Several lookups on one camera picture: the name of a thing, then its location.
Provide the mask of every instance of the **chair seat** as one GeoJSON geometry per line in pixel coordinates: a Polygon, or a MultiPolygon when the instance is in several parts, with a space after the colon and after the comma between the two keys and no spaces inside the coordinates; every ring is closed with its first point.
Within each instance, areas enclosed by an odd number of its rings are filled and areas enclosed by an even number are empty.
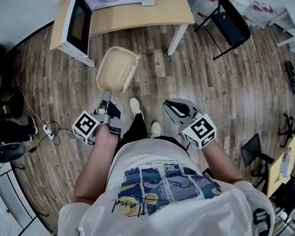
{"type": "Polygon", "coordinates": [[[231,46],[238,45],[246,40],[246,37],[241,33],[226,12],[214,14],[211,19],[231,46]]]}

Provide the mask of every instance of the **forearm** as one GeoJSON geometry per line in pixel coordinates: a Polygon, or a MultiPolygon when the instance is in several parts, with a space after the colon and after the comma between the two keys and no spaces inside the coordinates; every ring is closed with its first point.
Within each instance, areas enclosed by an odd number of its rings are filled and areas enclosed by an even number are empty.
{"type": "Polygon", "coordinates": [[[215,141],[205,146],[202,152],[216,180],[227,183],[243,180],[240,170],[215,141]]]}
{"type": "Polygon", "coordinates": [[[98,139],[74,185],[73,201],[92,205],[104,193],[118,138],[98,139]]]}

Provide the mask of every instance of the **beige plastic container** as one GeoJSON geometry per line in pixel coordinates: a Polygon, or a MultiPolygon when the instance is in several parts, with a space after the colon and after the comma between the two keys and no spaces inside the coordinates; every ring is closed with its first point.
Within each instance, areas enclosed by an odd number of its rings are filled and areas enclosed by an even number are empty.
{"type": "Polygon", "coordinates": [[[110,48],[99,67],[96,77],[97,86],[109,89],[113,94],[126,91],[137,68],[140,56],[119,46],[110,48]]]}

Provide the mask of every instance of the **power strip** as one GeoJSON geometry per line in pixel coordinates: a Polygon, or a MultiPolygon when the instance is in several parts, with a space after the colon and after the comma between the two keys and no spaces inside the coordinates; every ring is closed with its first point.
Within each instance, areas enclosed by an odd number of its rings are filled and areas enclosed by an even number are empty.
{"type": "Polygon", "coordinates": [[[46,135],[48,135],[50,140],[54,139],[54,134],[51,132],[51,130],[47,127],[47,125],[43,126],[43,130],[46,133],[46,135]]]}

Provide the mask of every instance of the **black sneaker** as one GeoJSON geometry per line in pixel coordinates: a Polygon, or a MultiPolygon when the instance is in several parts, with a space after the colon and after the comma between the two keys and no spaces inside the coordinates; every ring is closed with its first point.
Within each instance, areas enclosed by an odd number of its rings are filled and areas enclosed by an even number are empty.
{"type": "Polygon", "coordinates": [[[33,117],[29,117],[29,125],[32,125],[33,128],[35,129],[35,133],[34,134],[37,134],[38,133],[38,128],[36,126],[36,123],[35,123],[35,120],[33,117]]]}

